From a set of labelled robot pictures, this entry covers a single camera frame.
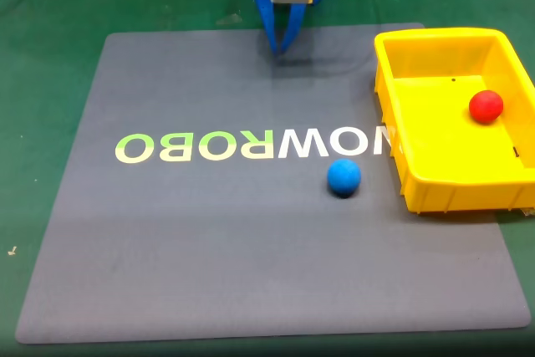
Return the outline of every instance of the green table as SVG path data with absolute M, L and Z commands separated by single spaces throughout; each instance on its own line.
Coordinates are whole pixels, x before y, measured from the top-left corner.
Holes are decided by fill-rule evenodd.
M 498 28 L 535 77 L 533 0 L 325 0 L 305 20 L 307 26 L 407 22 Z M 18 315 L 106 36 L 261 26 L 253 0 L 0 0 L 0 355 L 333 355 L 371 349 L 413 355 L 462 349 L 489 355 L 535 348 L 535 324 L 457 333 L 17 343 Z M 520 213 L 502 213 L 499 221 L 535 316 L 535 222 Z M 10 256 L 13 247 L 17 249 Z

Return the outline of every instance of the blue ball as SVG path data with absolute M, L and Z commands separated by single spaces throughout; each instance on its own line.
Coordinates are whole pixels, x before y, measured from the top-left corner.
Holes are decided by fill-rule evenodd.
M 327 172 L 327 182 L 337 196 L 351 196 L 360 184 L 359 166 L 349 159 L 335 161 Z

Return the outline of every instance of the red ball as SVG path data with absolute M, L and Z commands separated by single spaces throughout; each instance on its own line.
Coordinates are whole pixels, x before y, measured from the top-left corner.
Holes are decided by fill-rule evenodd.
M 503 112 L 503 100 L 494 91 L 482 91 L 470 100 L 470 115 L 479 123 L 492 123 Z

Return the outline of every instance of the ball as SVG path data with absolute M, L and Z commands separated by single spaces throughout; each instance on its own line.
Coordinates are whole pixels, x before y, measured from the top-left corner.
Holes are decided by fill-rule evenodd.
M 481 91 L 470 100 L 470 115 L 479 123 L 488 125 L 503 112 L 503 100 L 494 91 Z
M 327 182 L 334 194 L 347 198 L 359 187 L 359 166 L 349 159 L 335 161 L 327 172 Z

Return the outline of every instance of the yellow plastic bin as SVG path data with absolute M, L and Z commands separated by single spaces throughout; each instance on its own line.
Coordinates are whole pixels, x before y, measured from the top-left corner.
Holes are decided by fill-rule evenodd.
M 535 90 L 503 33 L 381 33 L 375 51 L 375 92 L 409 211 L 535 207 Z M 468 110 L 484 89 L 504 104 L 489 125 Z

